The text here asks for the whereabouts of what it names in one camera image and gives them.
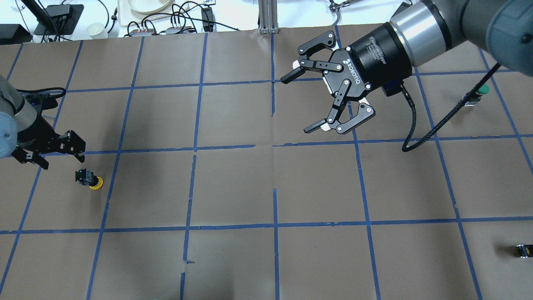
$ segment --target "bolt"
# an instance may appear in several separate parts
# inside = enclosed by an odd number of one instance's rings
[[[533,36],[530,34],[524,34],[524,36],[522,36],[522,44],[528,44],[531,40],[533,40]]]

